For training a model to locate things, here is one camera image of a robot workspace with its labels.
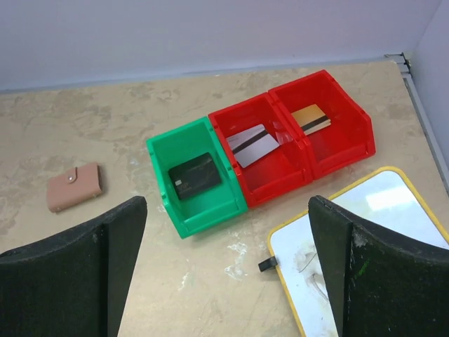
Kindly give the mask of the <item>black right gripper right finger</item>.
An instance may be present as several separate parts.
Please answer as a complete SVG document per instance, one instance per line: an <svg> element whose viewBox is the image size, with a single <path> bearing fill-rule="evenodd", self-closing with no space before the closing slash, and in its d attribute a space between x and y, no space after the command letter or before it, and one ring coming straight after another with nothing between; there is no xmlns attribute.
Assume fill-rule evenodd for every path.
<svg viewBox="0 0 449 337"><path fill-rule="evenodd" d="M448 250L319 195L308 213L339 336L448 335Z"/></svg>

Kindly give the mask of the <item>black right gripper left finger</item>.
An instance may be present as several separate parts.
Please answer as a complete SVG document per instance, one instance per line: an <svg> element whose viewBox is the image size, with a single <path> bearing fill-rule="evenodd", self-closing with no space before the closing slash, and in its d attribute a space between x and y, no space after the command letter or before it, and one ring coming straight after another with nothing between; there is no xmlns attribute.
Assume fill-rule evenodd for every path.
<svg viewBox="0 0 449 337"><path fill-rule="evenodd" d="M147 220L135 196L1 254L2 336L117 336Z"/></svg>

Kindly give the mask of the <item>pink leather card holder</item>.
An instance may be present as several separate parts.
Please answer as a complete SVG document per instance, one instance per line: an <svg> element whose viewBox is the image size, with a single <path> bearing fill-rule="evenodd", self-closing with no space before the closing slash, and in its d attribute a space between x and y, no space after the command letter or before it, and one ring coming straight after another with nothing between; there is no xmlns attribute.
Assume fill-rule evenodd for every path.
<svg viewBox="0 0 449 337"><path fill-rule="evenodd" d="M48 180L47 207L59 213L103 193L100 165L96 162L72 167Z"/></svg>

